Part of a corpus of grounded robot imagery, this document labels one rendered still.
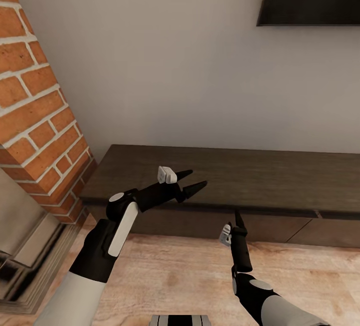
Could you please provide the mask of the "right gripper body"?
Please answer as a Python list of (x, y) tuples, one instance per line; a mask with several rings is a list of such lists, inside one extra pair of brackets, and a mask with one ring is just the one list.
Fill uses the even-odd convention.
[(248, 246), (246, 242), (246, 236), (247, 236), (247, 229), (246, 228), (240, 228), (240, 227), (233, 227), (231, 228), (230, 234), (231, 234), (231, 253), (232, 256), (238, 253), (245, 253), (249, 254)]

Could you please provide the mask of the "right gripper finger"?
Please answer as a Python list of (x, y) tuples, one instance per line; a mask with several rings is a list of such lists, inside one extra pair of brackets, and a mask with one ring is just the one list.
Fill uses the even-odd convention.
[(234, 211), (235, 211), (236, 226), (240, 228), (246, 228), (245, 223), (240, 215), (240, 212), (237, 209), (235, 209)]

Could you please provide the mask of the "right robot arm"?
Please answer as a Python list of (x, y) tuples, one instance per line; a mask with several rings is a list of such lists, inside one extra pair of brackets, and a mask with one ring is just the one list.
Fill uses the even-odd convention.
[(253, 270), (245, 238), (248, 231), (240, 212), (234, 211), (237, 227), (226, 224), (218, 241), (231, 247), (233, 291), (259, 326), (332, 326), (278, 295), (268, 283), (247, 274)]

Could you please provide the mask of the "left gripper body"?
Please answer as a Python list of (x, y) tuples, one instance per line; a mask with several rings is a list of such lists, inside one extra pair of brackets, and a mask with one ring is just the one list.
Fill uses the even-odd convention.
[(156, 183), (153, 185), (150, 185), (148, 187), (154, 206), (160, 206), (161, 204), (170, 201), (174, 198), (177, 199), (179, 203), (184, 202), (182, 190), (178, 183), (168, 184), (166, 182), (164, 183)]

